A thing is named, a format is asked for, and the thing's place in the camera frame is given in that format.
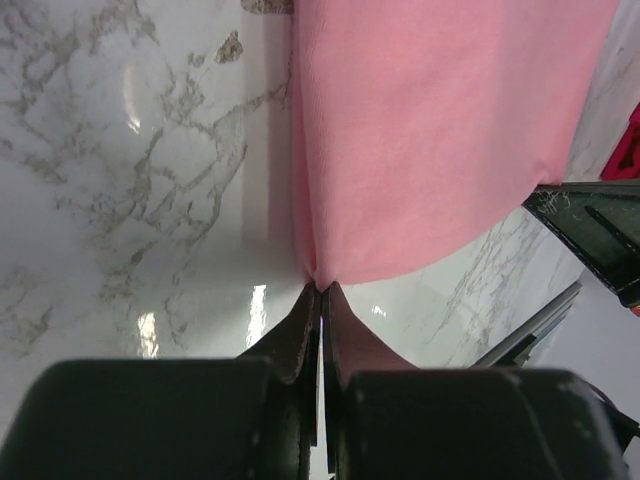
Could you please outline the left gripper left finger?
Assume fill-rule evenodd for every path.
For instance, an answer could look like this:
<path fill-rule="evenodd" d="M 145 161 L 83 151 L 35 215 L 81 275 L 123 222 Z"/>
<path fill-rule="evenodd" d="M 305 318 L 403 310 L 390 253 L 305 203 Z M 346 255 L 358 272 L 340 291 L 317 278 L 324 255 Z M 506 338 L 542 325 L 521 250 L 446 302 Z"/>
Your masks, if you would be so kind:
<path fill-rule="evenodd" d="M 70 360 L 25 395 L 5 479 L 305 479 L 317 443 L 320 295 L 233 359 Z"/>

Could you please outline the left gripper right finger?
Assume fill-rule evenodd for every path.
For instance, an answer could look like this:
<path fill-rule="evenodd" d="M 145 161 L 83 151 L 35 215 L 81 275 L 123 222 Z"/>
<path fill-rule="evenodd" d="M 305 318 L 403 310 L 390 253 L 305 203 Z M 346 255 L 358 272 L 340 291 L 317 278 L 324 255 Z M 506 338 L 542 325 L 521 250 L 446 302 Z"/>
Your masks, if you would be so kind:
<path fill-rule="evenodd" d="M 566 370 L 421 369 L 322 295 L 327 463 L 335 479 L 626 479 L 603 403 Z"/>

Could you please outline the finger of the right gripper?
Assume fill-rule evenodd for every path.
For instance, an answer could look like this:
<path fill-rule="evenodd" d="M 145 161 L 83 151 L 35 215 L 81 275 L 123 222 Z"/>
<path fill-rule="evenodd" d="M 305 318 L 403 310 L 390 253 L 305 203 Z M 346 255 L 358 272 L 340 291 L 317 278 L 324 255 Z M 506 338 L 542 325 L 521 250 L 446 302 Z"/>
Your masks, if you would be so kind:
<path fill-rule="evenodd" d="M 523 207 L 626 308 L 639 306 L 639 182 L 541 185 Z"/>

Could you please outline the red t-shirt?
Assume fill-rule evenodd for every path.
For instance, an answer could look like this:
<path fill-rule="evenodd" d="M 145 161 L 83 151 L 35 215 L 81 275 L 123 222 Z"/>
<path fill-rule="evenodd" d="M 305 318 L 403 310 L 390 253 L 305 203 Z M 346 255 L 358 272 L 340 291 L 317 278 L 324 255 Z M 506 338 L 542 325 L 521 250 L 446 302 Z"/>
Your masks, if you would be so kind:
<path fill-rule="evenodd" d="M 609 161 L 605 165 L 600 179 L 602 181 L 635 180 L 639 178 L 640 144 L 640 105 L 637 105 L 627 128 Z"/>

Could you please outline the light pink t-shirt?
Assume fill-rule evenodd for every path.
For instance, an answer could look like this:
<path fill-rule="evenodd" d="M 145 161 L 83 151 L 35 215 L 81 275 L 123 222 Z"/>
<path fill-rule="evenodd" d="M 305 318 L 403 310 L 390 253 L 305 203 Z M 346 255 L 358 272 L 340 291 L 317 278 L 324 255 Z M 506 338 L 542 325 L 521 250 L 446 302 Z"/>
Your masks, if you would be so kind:
<path fill-rule="evenodd" d="M 299 1 L 294 228 L 320 289 L 421 269 L 559 183 L 614 1 Z"/>

